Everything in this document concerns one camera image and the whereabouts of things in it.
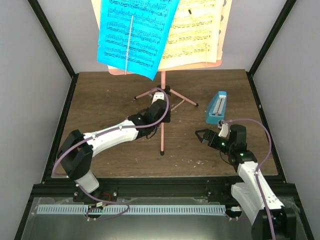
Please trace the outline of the blue metronome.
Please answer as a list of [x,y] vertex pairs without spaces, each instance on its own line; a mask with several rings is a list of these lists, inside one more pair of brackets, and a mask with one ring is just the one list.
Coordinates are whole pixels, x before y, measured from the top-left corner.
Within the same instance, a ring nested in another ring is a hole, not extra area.
[[224,120],[227,105],[227,92],[218,91],[210,100],[206,112],[205,122],[211,125],[217,125],[219,121]]

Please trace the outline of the sheet music pages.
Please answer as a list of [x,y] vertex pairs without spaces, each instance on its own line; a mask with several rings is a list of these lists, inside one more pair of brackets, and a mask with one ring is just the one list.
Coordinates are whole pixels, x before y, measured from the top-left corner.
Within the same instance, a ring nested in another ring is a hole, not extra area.
[[218,59],[222,0],[181,0],[169,30],[159,69],[199,64]]

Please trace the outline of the teal paper strip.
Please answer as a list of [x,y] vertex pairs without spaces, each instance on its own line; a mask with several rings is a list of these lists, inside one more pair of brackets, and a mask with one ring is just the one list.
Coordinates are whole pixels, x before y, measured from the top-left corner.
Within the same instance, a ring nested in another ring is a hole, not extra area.
[[177,0],[103,0],[97,61],[154,80]]

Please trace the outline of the pink music stand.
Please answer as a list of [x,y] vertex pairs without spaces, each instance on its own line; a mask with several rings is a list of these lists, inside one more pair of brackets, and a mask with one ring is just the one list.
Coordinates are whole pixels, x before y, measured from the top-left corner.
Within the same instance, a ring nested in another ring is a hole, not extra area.
[[218,67],[222,63],[232,1],[181,0],[159,65],[160,87],[193,106],[198,104],[166,85],[166,72]]

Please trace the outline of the clear plastic metronome cover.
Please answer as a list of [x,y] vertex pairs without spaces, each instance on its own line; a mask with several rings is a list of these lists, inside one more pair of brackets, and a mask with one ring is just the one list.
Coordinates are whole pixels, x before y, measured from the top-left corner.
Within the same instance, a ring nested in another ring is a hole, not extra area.
[[216,116],[220,116],[222,114],[222,110],[223,110],[223,107],[224,107],[225,99],[226,98],[224,96],[219,96],[218,97],[216,105],[215,105],[215,108],[214,108],[214,111],[213,111],[213,113]]

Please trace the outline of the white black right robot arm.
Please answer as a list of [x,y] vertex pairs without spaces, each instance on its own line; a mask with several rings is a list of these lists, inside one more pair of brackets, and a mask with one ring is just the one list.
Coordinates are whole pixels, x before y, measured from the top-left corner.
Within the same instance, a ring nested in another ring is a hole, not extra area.
[[242,182],[222,188],[223,198],[236,200],[251,223],[254,240],[295,240],[297,215],[272,191],[254,153],[247,148],[247,129],[240,124],[219,123],[219,132],[195,131],[199,141],[227,155]]

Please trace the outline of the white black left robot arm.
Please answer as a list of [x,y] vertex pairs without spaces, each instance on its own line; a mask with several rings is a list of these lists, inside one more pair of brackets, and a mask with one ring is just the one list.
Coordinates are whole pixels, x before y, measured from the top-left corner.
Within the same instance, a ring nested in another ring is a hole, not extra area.
[[73,130],[56,154],[55,165],[61,164],[68,178],[79,185],[89,201],[102,198],[102,188],[91,171],[92,159],[101,152],[125,142],[147,138],[163,122],[170,121],[170,105],[155,100],[150,107],[129,116],[121,123],[99,131],[81,133]]

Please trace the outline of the black right frame post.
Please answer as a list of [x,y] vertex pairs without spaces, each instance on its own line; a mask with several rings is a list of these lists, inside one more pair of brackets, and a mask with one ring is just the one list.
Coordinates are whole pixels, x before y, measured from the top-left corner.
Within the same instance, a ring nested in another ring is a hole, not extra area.
[[279,15],[277,16],[271,30],[269,31],[261,49],[259,50],[250,70],[248,71],[250,76],[254,76],[260,67],[262,61],[264,60],[267,52],[272,46],[274,40],[276,39],[278,33],[280,32],[283,24],[285,23],[287,17],[289,16],[291,10],[293,9],[297,0],[286,0]]

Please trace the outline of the black frame post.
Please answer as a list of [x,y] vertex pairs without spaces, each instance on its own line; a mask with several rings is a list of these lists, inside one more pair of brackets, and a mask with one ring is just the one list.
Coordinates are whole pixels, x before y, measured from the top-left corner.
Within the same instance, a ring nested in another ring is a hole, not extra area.
[[274,40],[276,39],[278,33],[280,32],[283,24],[285,23],[287,17],[289,16],[291,10],[293,9],[297,0],[286,0],[279,15],[277,16],[271,30],[269,31],[261,49],[259,50],[250,70],[248,71],[250,76],[254,76],[260,67],[262,61],[264,60],[267,52],[272,46]]
[[69,76],[74,79],[77,74],[75,73],[62,45],[60,44],[49,20],[47,19],[40,3],[38,0],[27,0],[29,3],[30,7],[32,8],[34,14],[36,15],[39,23],[41,24],[43,30],[45,31],[48,39],[50,40],[53,48],[55,49],[58,57],[60,58],[63,66],[65,67],[67,73]]

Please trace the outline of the black left frame post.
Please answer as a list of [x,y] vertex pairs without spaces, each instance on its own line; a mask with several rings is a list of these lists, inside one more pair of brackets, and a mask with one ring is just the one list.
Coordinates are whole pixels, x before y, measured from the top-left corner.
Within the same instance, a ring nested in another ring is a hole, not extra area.
[[49,20],[47,19],[40,3],[38,0],[27,0],[29,3],[30,7],[32,8],[34,14],[36,15],[39,23],[41,24],[43,30],[45,31],[48,39],[50,40],[53,48],[55,49],[58,57],[60,58],[63,66],[65,67],[67,73],[69,76],[74,79],[77,74],[75,73],[62,45],[60,44]]

